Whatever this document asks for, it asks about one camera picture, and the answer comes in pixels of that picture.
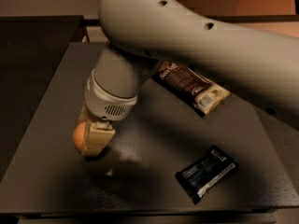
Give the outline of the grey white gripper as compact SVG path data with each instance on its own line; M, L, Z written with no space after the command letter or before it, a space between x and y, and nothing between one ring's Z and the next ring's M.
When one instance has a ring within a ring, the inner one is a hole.
M120 98L105 91L91 72L84 90L84 103L78 122L87 121L90 116L97 119L118 121L125 119L135 106L137 97ZM88 120L85 124L81 155L96 157L110 143L115 130L110 121Z

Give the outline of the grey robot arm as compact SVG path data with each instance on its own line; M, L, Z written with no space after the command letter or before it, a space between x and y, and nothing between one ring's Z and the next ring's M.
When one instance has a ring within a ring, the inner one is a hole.
M299 40L202 17L176 0L101 0L108 41L84 91L74 143L96 157L127 117L143 83L164 61L191 63L203 74L299 124Z

